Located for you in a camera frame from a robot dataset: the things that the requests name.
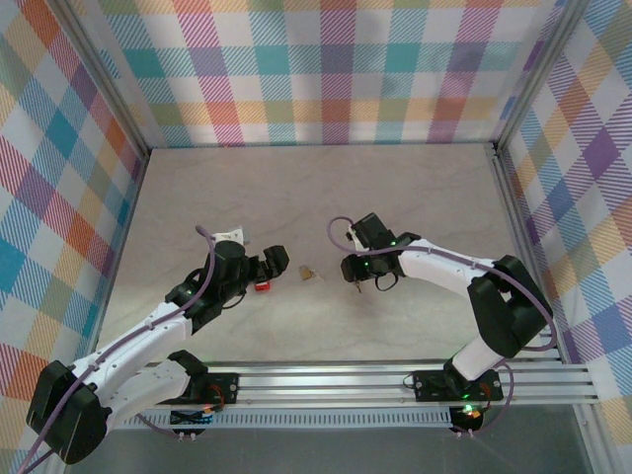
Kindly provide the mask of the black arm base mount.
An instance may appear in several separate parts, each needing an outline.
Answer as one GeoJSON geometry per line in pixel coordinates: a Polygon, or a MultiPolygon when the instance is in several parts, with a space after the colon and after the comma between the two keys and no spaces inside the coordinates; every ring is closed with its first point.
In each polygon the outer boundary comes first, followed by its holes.
{"type": "Polygon", "coordinates": [[[237,373],[207,373],[197,385],[196,400],[211,406],[233,405],[237,402],[239,388],[237,373]]]}
{"type": "Polygon", "coordinates": [[[418,370],[412,373],[417,402],[502,401],[500,375],[489,369],[473,381],[443,370],[418,370]]]}

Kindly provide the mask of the blue terminal board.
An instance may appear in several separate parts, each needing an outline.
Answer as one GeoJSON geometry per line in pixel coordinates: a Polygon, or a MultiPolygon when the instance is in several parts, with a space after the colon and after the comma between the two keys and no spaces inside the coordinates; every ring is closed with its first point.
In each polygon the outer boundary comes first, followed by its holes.
{"type": "Polygon", "coordinates": [[[171,425],[209,425],[216,411],[212,406],[207,406],[199,410],[172,410],[170,412],[171,425]]]}

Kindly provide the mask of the small board with LED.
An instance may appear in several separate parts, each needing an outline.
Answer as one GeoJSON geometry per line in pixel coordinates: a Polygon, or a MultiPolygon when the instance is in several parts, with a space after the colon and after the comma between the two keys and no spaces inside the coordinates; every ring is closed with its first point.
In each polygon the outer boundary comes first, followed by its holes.
{"type": "Polygon", "coordinates": [[[462,407],[450,407],[451,426],[449,429],[457,435],[470,434],[483,427],[485,410],[466,404],[462,407]]]}

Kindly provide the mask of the aluminium frame bar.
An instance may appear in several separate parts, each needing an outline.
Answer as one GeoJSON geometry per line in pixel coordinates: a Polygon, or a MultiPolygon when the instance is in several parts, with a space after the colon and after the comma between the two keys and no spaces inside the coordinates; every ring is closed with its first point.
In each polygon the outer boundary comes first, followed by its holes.
{"type": "Polygon", "coordinates": [[[517,197],[510,180],[510,174],[503,161],[503,154],[494,142],[484,144],[485,155],[492,175],[492,180],[503,209],[503,216],[512,240],[513,250],[529,271],[534,282],[545,296],[547,302],[553,305],[546,286],[538,271],[533,248],[528,239],[526,225],[522,219],[517,197]]]}
{"type": "Polygon", "coordinates": [[[130,182],[127,192],[124,195],[122,223],[118,223],[118,230],[113,236],[113,255],[106,259],[106,274],[101,277],[95,292],[95,309],[90,313],[88,321],[84,327],[85,337],[84,354],[91,353],[99,342],[99,337],[103,328],[108,305],[112,297],[119,266],[123,255],[123,250],[128,238],[132,219],[137,207],[141,187],[146,175],[151,157],[151,150],[147,155],[142,156],[136,166],[135,178],[130,182]]]}

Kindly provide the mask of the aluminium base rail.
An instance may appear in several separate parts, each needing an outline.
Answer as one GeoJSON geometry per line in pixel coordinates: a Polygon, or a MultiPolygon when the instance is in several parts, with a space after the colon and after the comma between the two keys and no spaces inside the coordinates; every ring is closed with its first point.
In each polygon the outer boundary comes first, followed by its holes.
{"type": "MultiPolygon", "coordinates": [[[[329,362],[209,362],[211,372],[239,374],[238,408],[375,408],[416,403],[410,374],[439,370],[437,359],[329,362]]],[[[509,362],[515,405],[598,401],[588,369],[558,358],[509,362]]]]}

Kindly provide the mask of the short aluminium frame post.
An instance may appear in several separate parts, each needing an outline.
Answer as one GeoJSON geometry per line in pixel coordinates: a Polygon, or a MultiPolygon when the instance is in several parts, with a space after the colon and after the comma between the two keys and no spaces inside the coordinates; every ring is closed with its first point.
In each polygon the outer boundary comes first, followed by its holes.
{"type": "Polygon", "coordinates": [[[611,474],[606,444],[593,405],[574,404],[573,410],[593,474],[611,474]]]}

